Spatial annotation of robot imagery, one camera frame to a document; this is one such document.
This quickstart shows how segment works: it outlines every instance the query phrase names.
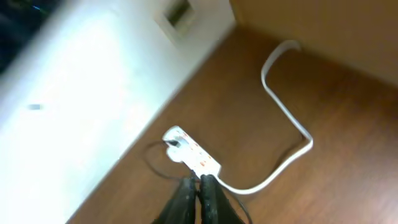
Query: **power strip outlet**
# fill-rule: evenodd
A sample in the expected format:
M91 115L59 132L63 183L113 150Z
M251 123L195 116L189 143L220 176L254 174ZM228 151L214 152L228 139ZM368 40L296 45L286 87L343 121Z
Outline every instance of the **power strip outlet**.
M183 162L200 178L202 175L218 176L221 165L199 146L182 128L171 127L164 135L164 141L178 141L177 146L169 144L168 157L174 162Z

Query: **black cable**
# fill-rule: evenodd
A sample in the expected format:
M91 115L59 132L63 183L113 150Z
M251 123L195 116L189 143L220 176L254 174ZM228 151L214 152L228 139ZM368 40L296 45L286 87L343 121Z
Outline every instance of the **black cable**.
M167 143L173 145L173 146L178 146L179 142L178 141L154 141L152 143L149 143L145 148L144 148L144 161L145 163L148 165L148 167L151 169L152 172L154 172L156 175L158 175L159 177L168 179L168 180L174 180L174 181L180 181L183 179L183 177L172 177L170 175L164 174L163 172L159 171L158 169L156 169L156 167L154 167L148 160L148 152L155 146L159 146L159 145L164 145L167 146ZM195 173L193 170L191 170L191 178L196 178L197 182L199 182L200 180L196 177ZM239 206L242 208L244 214L246 215L247 219L248 219L248 224L253 224L253 221L251 219L251 216L247 210L247 208L244 206L243 202L240 201L240 199L238 199L238 197L231 191L229 191L227 188L224 187L224 189L230 194L230 196L232 196L232 198L239 204Z

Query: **white cord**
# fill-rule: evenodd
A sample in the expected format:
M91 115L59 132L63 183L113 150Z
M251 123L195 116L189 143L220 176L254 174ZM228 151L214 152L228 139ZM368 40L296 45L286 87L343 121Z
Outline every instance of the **white cord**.
M288 165L290 165L294 160L299 158L300 156L304 155L308 152L313 146L313 139L311 134L293 117L290 111L285 107L285 105L278 99L275 93L267 86L266 83L266 76L271 68L272 64L281 56L284 52L296 49L301 50L300 44L295 40L286 40L283 43L279 44L279 46L270 54L268 59L266 60L264 66L261 69L261 82L264 86L266 92L271 96L271 98L276 102L279 108L286 114L287 118L293 123L293 125L302 133L302 135L307 138L308 144L305 145L303 148L298 150L295 154L291 155L287 158L276 170L261 184L252 187L250 189L241 190L235 189L225 182L223 182L218 176L216 176L216 180L228 190L241 195L249 195L258 192L259 190L266 187L269 183L271 183Z

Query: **extension cord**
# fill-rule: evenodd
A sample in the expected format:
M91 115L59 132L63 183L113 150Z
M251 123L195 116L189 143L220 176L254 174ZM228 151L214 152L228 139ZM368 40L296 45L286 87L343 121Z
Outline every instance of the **extension cord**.
M225 188L233 193L248 195L253 194L271 183L288 165L304 155L306 152L311 150L313 146L313 138L311 134L293 117L292 113L285 107L285 105L278 99L275 93L267 86L266 76L272 64L281 56L284 52L295 49L301 50L300 44L295 40L286 40L270 54L266 60L264 66L261 69L261 82L265 91L270 97L276 102L279 108L284 112L286 117L292 122L292 124L301 132L301 134L308 140L308 143L287 158L276 170L259 185L250 189L236 189L225 182L223 182L218 174L221 170L221 165L213 159L202 147L199 146L185 131L180 127L174 126L170 128L163 136L164 141L178 141L176 146L168 143L169 148L167 149L167 155L174 162L185 163L194 173L200 178L201 175L213 175L216 180Z

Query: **brown floor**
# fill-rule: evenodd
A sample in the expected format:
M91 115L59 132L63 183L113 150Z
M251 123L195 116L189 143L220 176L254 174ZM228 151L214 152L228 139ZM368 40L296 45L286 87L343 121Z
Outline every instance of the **brown floor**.
M234 31L70 223L150 223L177 183L155 176L142 148L176 124L222 164L230 185L264 180L302 144L261 86L260 69L276 45ZM398 223L398 90L298 52L280 58L267 81L312 133L314 148L264 190L240 197L254 223ZM162 149L153 157L165 172L187 173Z

